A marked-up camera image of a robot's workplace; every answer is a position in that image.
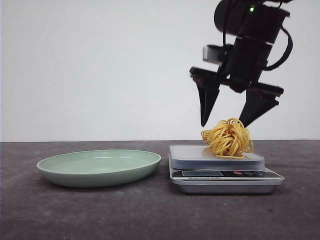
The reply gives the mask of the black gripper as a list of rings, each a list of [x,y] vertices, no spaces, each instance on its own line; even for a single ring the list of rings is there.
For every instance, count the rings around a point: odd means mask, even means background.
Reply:
[[[190,77],[197,86],[200,102],[200,124],[204,127],[220,92],[220,85],[227,85],[233,91],[246,91],[246,102],[239,120],[244,127],[277,106],[276,96],[284,90],[277,86],[259,83],[272,46],[250,39],[237,38],[232,51],[219,65],[217,72],[191,67]]]

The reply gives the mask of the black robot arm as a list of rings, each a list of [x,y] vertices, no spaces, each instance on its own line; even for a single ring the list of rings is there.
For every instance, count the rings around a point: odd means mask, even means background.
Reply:
[[[197,86],[200,124],[205,126],[220,92],[220,85],[237,93],[246,92],[246,102],[239,120],[247,127],[277,106],[284,90],[259,82],[263,71],[282,65],[293,49],[293,39],[283,22],[290,13],[267,6],[262,0],[221,0],[213,16],[216,28],[225,36],[235,36],[234,44],[207,45],[202,49],[205,62],[218,65],[217,72],[191,67],[190,77]],[[268,65],[268,57],[280,31],[287,35],[287,46],[278,61]]]

